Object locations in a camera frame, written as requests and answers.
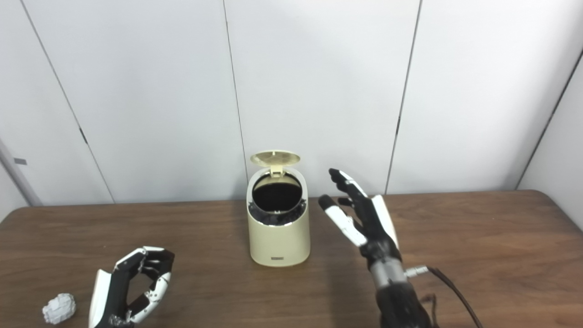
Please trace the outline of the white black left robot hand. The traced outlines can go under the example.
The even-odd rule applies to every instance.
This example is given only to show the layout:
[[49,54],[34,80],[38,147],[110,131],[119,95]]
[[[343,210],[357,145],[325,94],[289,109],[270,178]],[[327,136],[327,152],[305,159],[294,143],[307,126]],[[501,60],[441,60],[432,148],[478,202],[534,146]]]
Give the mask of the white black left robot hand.
[[[97,271],[89,310],[90,328],[133,328],[158,307],[172,276],[175,254],[162,247],[143,246],[118,260],[112,272]],[[144,274],[152,283],[132,303],[130,282]]]

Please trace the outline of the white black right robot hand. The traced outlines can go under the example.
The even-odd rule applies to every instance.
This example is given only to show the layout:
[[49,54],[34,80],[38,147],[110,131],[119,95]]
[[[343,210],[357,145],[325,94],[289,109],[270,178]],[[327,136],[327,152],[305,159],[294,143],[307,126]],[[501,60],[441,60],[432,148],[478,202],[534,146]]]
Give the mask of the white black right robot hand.
[[388,259],[402,261],[396,230],[383,197],[367,195],[344,171],[330,168],[328,172],[337,189],[347,197],[335,201],[329,195],[321,195],[318,204],[344,236],[359,248],[367,266]]

